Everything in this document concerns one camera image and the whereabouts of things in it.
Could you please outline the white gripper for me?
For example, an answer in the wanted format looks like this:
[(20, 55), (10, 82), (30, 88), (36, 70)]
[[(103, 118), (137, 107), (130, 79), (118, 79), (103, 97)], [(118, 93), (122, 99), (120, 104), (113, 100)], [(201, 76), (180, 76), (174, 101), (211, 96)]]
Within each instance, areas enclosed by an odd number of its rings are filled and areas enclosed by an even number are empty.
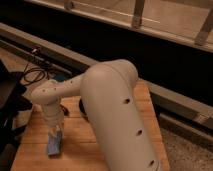
[(60, 106), (51, 107), (43, 106), (43, 118), (45, 123), (49, 127), (54, 127), (51, 129), (50, 137), (53, 141), (60, 142), (63, 137), (63, 129), (57, 125), (63, 122), (64, 113)]

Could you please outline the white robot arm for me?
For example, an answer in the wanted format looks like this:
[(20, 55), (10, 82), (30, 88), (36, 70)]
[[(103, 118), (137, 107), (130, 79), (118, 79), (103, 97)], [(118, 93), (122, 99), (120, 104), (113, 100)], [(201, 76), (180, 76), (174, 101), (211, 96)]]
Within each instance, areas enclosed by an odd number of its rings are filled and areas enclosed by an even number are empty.
[(72, 79), (44, 82), (31, 98), (54, 128), (63, 122), (61, 100), (79, 96), (110, 171), (163, 171), (135, 102), (137, 81), (130, 61), (99, 62)]

